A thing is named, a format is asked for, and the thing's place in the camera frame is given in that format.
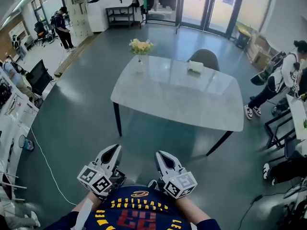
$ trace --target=jersey logo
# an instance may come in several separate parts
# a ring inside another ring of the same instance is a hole
[[[149,195],[149,192],[147,191],[136,191],[131,194],[131,197],[145,197],[147,195]]]

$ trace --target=ceiling light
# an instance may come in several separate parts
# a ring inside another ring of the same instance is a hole
[[[10,20],[10,18],[11,18],[11,16],[9,16],[9,17],[5,20],[5,22],[2,24],[2,26],[5,26],[5,25],[7,24],[7,22]]]
[[[23,3],[24,0],[21,0],[17,6],[15,7],[15,9],[13,10],[13,12],[17,11],[19,9],[19,7],[21,6],[21,4]]]

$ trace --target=green floor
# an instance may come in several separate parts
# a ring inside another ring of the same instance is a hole
[[[33,123],[33,131],[60,189],[71,202],[78,203],[85,196],[87,191],[76,177],[103,148],[120,143],[124,153],[119,169],[140,184],[158,177],[154,154],[164,150],[177,156],[198,181],[190,198],[217,219],[222,229],[236,230],[257,195],[284,192],[291,187],[290,182],[272,187],[262,179],[263,164],[280,156],[274,149],[263,148],[268,139],[263,123],[272,118],[272,104],[263,105],[261,118],[245,119],[244,130],[233,133],[208,158],[204,154],[223,131],[175,123],[120,106],[123,137],[118,136],[110,96],[133,57],[128,44],[134,38],[150,39],[155,44],[150,55],[183,61],[196,50],[208,48],[218,56],[220,70],[238,80],[244,103],[261,90],[249,81],[257,70],[232,42],[188,28],[180,28],[175,35],[175,29],[148,24],[141,30],[101,33],[52,89]],[[57,190],[38,146],[32,153],[22,153],[17,175],[17,183],[28,187],[19,192],[37,212],[42,227],[72,209]],[[283,208],[282,197],[264,197],[257,202],[241,229],[274,229]]]

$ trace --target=black table leg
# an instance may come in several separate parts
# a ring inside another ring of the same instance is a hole
[[[210,149],[210,151],[206,154],[206,156],[209,156],[211,153],[213,153],[215,150],[218,149],[219,146],[222,145],[224,141],[227,140],[227,138],[233,133],[233,131],[227,131],[223,137]]]
[[[114,106],[117,129],[118,129],[118,132],[119,132],[119,136],[121,136],[121,123],[120,123],[120,115],[119,115],[119,106],[115,102],[113,102],[113,106]]]

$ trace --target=gray chair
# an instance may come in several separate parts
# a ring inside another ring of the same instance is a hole
[[[287,137],[284,139],[284,155],[279,158],[270,160],[269,162],[273,162],[282,158],[286,158],[287,160],[305,158],[306,156],[304,156],[300,150],[301,147],[297,146],[297,142],[295,140],[291,140],[290,137]]]
[[[219,62],[217,60],[216,55],[208,50],[208,49],[199,49],[197,50],[190,59],[189,61],[196,61],[202,63],[205,67],[211,68],[213,70],[219,71]]]

